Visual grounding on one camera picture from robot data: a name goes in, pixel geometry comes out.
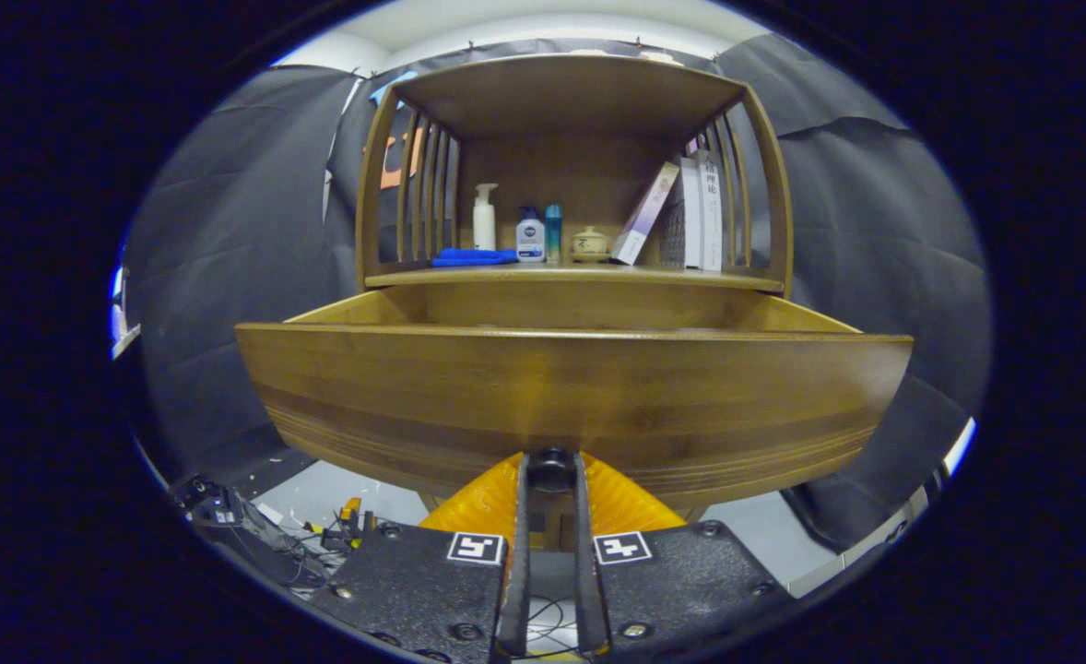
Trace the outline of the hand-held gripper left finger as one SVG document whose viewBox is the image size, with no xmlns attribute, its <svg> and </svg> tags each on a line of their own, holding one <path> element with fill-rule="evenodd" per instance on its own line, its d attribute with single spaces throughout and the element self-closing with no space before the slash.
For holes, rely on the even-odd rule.
<svg viewBox="0 0 1086 664">
<path fill-rule="evenodd" d="M 421 527 L 387 522 L 366 529 L 311 605 L 418 657 L 525 656 L 529 459 L 514 454 L 487 469 Z"/>
</svg>

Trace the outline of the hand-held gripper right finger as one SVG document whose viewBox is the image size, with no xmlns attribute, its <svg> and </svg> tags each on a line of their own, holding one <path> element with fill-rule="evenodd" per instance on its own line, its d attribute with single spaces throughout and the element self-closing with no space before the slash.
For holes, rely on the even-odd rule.
<svg viewBox="0 0 1086 664">
<path fill-rule="evenodd" d="M 719 521 L 597 535 L 573 458 L 574 618 L 585 657 L 695 657 L 774 629 L 793 598 Z"/>
</svg>

